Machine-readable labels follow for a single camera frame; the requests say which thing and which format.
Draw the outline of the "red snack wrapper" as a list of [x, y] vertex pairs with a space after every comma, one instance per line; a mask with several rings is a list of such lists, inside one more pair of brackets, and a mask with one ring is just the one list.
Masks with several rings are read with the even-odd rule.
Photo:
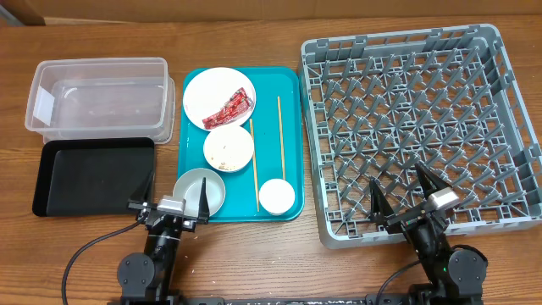
[[253, 107], [254, 102], [248, 97], [245, 89], [240, 88], [217, 113], [203, 119], [202, 123], [207, 130], [227, 125], [253, 110]]

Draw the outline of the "small white cup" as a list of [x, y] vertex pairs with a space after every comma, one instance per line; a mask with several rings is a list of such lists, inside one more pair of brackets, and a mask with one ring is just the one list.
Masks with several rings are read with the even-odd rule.
[[270, 214], [279, 216], [293, 207], [296, 194], [286, 180], [271, 179], [259, 190], [259, 203]]

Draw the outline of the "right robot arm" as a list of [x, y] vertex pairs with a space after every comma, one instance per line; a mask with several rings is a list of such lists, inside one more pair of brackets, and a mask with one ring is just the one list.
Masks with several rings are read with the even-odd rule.
[[450, 245], [445, 231], [448, 211], [460, 202], [452, 186], [424, 164], [415, 164], [425, 201], [405, 213], [394, 212], [377, 181], [369, 182], [369, 218], [390, 234], [403, 234], [418, 260], [399, 269], [379, 288], [374, 302], [384, 301], [386, 287], [410, 268], [421, 265], [429, 280], [413, 284], [401, 297], [404, 304], [482, 304], [488, 259], [475, 247]]

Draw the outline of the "white bowl with rice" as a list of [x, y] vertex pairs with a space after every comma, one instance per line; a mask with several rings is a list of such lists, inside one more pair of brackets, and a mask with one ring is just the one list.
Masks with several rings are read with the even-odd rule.
[[214, 169], [233, 173], [245, 168], [254, 153], [254, 142], [243, 127], [228, 125], [212, 130], [203, 144], [203, 155]]

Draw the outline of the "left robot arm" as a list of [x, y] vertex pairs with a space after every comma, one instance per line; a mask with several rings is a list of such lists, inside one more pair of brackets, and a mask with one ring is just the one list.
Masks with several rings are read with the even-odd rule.
[[163, 197], [150, 202], [153, 179], [154, 174], [149, 174], [128, 199], [128, 208], [138, 212], [137, 221], [147, 230], [147, 241], [142, 252], [126, 256], [118, 266], [122, 304], [182, 304], [183, 297], [171, 288], [180, 236], [206, 225], [210, 218], [205, 178], [195, 216], [185, 214], [184, 199]]

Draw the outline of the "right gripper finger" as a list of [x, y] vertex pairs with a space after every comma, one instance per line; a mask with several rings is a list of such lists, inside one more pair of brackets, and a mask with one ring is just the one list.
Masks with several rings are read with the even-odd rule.
[[394, 217], [393, 208], [386, 200], [384, 193], [374, 178], [369, 181], [369, 189], [371, 197], [370, 220], [374, 223], [384, 223], [386, 219]]
[[449, 183], [441, 179], [437, 174], [432, 172], [421, 161], [414, 164], [418, 176], [418, 181], [423, 189], [424, 198], [428, 199], [430, 195], [437, 191], [442, 191], [450, 186]]

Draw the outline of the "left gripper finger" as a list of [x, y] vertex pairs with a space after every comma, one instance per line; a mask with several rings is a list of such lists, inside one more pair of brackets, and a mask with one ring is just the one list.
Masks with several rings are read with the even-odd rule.
[[200, 190], [200, 198], [198, 203], [198, 215], [196, 222], [198, 224], [207, 224], [210, 217], [209, 206], [207, 201], [207, 178], [202, 178]]
[[154, 185], [154, 172], [150, 171], [147, 177], [138, 185], [135, 191], [128, 199], [128, 208], [142, 209], [145, 203], [152, 201], [152, 191]]

